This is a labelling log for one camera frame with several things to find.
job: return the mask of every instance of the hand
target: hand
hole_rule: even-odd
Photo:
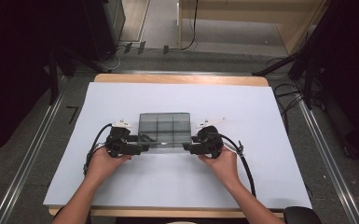
[[[207,164],[214,175],[228,188],[233,184],[241,183],[238,178],[237,154],[222,147],[221,154],[218,158],[212,159],[205,155],[199,155],[199,159]]]
[[[86,180],[90,180],[100,186],[124,161],[130,160],[131,156],[121,155],[112,158],[106,147],[98,149],[90,161]]]

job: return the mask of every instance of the handheld controller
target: handheld controller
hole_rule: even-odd
[[[220,156],[223,140],[215,126],[202,128],[197,133],[197,136],[192,136],[191,139],[194,144],[184,145],[184,149],[190,151],[190,154],[211,154],[213,159]]]
[[[137,136],[130,135],[130,130],[126,128],[113,127],[110,134],[106,137],[105,146],[108,148],[108,153],[111,157],[121,155],[141,155],[142,151],[147,151],[147,147],[141,145],[131,144],[129,142],[136,142]]]

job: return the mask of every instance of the white board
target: white board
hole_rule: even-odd
[[[83,179],[96,134],[125,119],[137,134],[139,115],[188,112],[191,132],[205,119],[226,118],[217,130],[241,140],[257,198],[267,208],[311,208],[307,191],[270,87],[184,84],[90,83],[75,130],[48,189],[45,205],[66,204]],[[105,131],[99,142],[108,135]],[[238,159],[241,181],[250,188]],[[99,188],[99,206],[238,208],[212,171],[182,148],[151,149],[122,164]]]

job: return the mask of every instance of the metal frame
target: metal frame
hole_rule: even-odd
[[[43,118],[39,128],[37,129],[37,132],[31,145],[28,147],[28,151],[26,152],[24,159],[22,160],[20,168],[7,189],[5,197],[0,205],[0,223],[7,223],[10,213],[13,210],[13,207],[21,194],[28,174],[30,174],[31,172],[37,154],[42,147],[46,134],[48,133],[48,129],[51,125],[51,122],[54,120],[57,111],[60,108],[63,94],[68,86],[68,80],[70,80],[70,78],[62,77],[60,83],[61,92],[58,95],[58,98],[55,101],[54,105],[50,105],[48,107],[48,111],[46,112],[45,117]]]
[[[357,207],[356,201],[330,152],[328,144],[324,140],[324,136],[319,128],[316,118],[313,116],[313,112],[307,108],[303,101],[300,103],[300,108],[310,127],[313,139],[315,140],[316,146],[324,161],[324,166],[330,175],[331,182],[337,191],[337,195],[341,200],[342,207],[347,214],[348,220],[352,224],[359,224],[359,208]]]

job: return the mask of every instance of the floor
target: floor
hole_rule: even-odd
[[[142,41],[151,49],[177,48],[177,1],[151,0]],[[183,20],[182,46],[189,46],[194,20]],[[275,24],[197,20],[192,51],[247,55],[287,56]]]
[[[150,11],[153,10],[154,4],[158,1],[160,0],[151,0]],[[277,49],[283,47],[278,42],[272,46],[262,44],[263,41],[258,44],[254,42],[249,45],[258,46],[254,48],[255,50],[241,49],[238,52],[233,52],[227,51],[228,48],[225,45],[220,47],[214,45],[211,47],[212,50],[209,51],[198,50],[200,42],[202,42],[199,39],[198,46],[193,50],[170,50],[168,54],[164,55],[162,47],[157,45],[174,44],[174,39],[170,38],[172,36],[171,32],[174,32],[174,27],[170,28],[170,32],[167,32],[167,30],[159,31],[158,27],[150,27],[152,23],[147,23],[147,20],[152,16],[150,14],[146,17],[142,39],[147,40],[146,45],[149,43],[149,48],[158,49],[148,49],[142,54],[138,53],[137,48],[128,53],[124,53],[122,50],[117,55],[112,56],[110,60],[104,62],[105,66],[117,66],[114,72],[118,73],[125,73],[126,71],[165,71],[166,73],[197,71],[208,74],[215,73],[221,76],[249,76],[251,72],[262,70],[266,66],[277,62],[279,59],[276,59],[276,57],[285,56],[281,49]],[[266,31],[263,32],[267,33],[260,32],[258,37],[257,34],[253,34],[255,38],[264,39],[264,35],[270,35],[272,36],[271,39],[279,39],[273,30],[269,30],[268,25],[260,24],[258,28],[256,27],[257,24],[251,24],[251,26],[254,26],[252,29],[262,30],[266,28]],[[153,37],[149,37],[151,34],[158,34],[166,42],[162,42],[162,40],[153,42]],[[252,43],[252,41],[244,42],[243,45],[246,46],[247,43]],[[267,76],[272,88],[283,83],[290,83],[286,75],[290,65],[288,64],[286,67],[275,71],[274,74]],[[49,122],[49,129],[46,130],[44,141],[37,149],[37,153],[35,153],[35,160],[31,163],[25,182],[17,187],[19,194],[16,196],[18,198],[15,198],[13,206],[7,210],[4,219],[0,223],[49,223],[52,219],[48,209],[43,205],[43,200],[48,191],[49,182],[54,176],[75,127],[76,118],[83,105],[88,84],[96,75],[95,72],[83,64],[77,63],[76,68],[74,77],[63,79],[61,90],[64,91],[62,91],[61,103],[57,105],[54,112],[56,113],[55,117]],[[285,87],[280,89],[280,92],[292,90],[291,87]],[[294,96],[283,99],[283,104],[289,104],[293,98]],[[30,146],[35,145],[33,143],[34,136],[45,115],[52,109],[48,106],[48,100],[49,93],[46,92],[22,121],[7,144],[0,148],[0,205],[5,199],[8,188],[13,183],[24,157],[29,155],[29,150],[34,150],[34,148],[30,148]],[[74,115],[74,109],[71,107],[79,108],[73,121],[71,121],[71,118]],[[317,118],[325,141],[329,146],[329,151],[333,155],[335,163],[359,209],[359,160],[352,160],[345,156],[342,143],[326,113],[317,106],[313,108],[312,112]],[[314,211],[323,223],[351,223],[338,196],[337,187],[331,174],[326,169],[320,150],[315,144],[309,123],[305,120],[300,105],[288,112],[288,119],[290,127],[289,140],[304,182],[309,189]],[[94,217],[93,223],[115,223],[115,219],[113,217]]]
[[[122,0],[122,3],[124,14],[127,16],[120,41],[139,42],[144,30],[150,0]]]

